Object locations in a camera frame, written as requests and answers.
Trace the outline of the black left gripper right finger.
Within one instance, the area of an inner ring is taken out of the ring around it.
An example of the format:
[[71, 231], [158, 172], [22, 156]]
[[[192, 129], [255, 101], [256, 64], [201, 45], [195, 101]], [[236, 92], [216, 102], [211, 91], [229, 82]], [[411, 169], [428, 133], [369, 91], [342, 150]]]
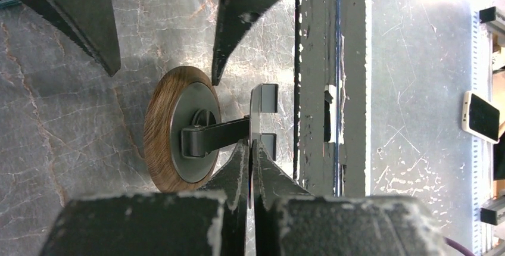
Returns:
[[314, 196], [255, 141], [252, 187], [258, 255], [445, 255], [430, 212], [409, 196]]

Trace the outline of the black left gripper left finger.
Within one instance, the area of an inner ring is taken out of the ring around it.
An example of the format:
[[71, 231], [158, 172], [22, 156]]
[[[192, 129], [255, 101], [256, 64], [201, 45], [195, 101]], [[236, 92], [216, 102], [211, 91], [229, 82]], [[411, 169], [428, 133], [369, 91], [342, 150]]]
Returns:
[[248, 143], [195, 191], [71, 200], [41, 255], [244, 255]]

